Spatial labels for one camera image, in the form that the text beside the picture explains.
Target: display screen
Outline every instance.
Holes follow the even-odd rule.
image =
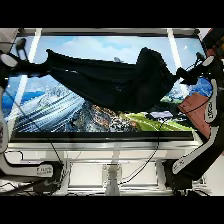
[[[26,50],[29,53],[33,37],[26,39]],[[205,55],[198,39],[175,40],[183,68],[186,69],[196,61],[196,52]],[[144,47],[161,53],[168,69],[175,75],[176,66],[168,37],[41,36],[33,62],[45,62],[46,50],[51,49],[74,58],[135,64]],[[20,91],[20,81],[21,76],[9,79],[7,92],[13,99]],[[177,81],[173,89],[153,108],[136,114],[118,113],[93,105],[48,75],[27,80],[20,103],[24,113],[18,110],[7,94],[4,94],[3,113],[7,122],[15,119],[14,132],[191,131],[194,127],[186,116],[175,116],[179,113],[177,106],[184,100],[183,91],[187,91],[189,95],[199,92],[201,95],[210,96],[212,88],[204,79],[199,79],[197,85],[190,87],[180,85]]]

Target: black cloth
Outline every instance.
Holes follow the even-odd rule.
[[[136,65],[47,52],[45,64],[54,79],[91,103],[115,111],[147,111],[177,80],[161,54],[147,48],[140,51]]]

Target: black border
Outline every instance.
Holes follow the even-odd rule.
[[[155,33],[116,33],[116,32],[66,32],[43,33],[41,36],[139,36],[139,37],[167,37],[167,34]],[[33,36],[34,33],[18,33],[16,37]],[[196,38],[198,35],[174,34],[175,38]],[[11,143],[99,143],[99,142],[156,142],[160,141],[193,141],[192,131],[144,131],[144,132],[13,132]]]

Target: sky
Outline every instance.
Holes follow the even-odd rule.
[[[26,50],[28,53],[33,37],[27,37],[26,39]],[[176,38],[176,43],[184,68],[195,62],[197,51],[203,53],[203,49],[197,39]],[[46,50],[51,49],[54,52],[74,58],[114,61],[114,57],[118,57],[125,63],[135,64],[143,47],[160,52],[169,70],[175,74],[176,67],[168,37],[41,36],[34,57],[34,63],[45,62],[47,59]],[[11,86],[13,87],[11,91],[17,91],[15,86],[18,86],[18,82],[19,78],[11,80]],[[51,76],[31,78],[28,79],[26,91],[45,91],[56,83]]]

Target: large screen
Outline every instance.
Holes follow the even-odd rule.
[[[32,39],[33,37],[27,37],[27,52]],[[204,55],[199,39],[175,40],[183,68],[186,69],[196,61],[196,52]],[[135,64],[140,50],[144,47],[161,53],[168,69],[175,75],[176,66],[168,37],[41,36],[34,63],[45,62],[46,50],[51,49],[74,58]],[[20,76],[9,79],[7,91],[13,98],[20,91],[20,80]],[[14,132],[190,131],[194,127],[187,117],[172,118],[178,113],[177,106],[184,100],[183,90],[189,95],[199,92],[204,96],[210,96],[212,91],[205,79],[199,79],[197,85],[191,87],[181,85],[177,81],[173,89],[153,108],[137,114],[119,113],[93,105],[48,75],[28,79],[20,103],[26,116],[13,107],[14,102],[7,94],[3,96],[3,113],[7,122],[16,118]],[[164,119],[166,122],[159,129]]]

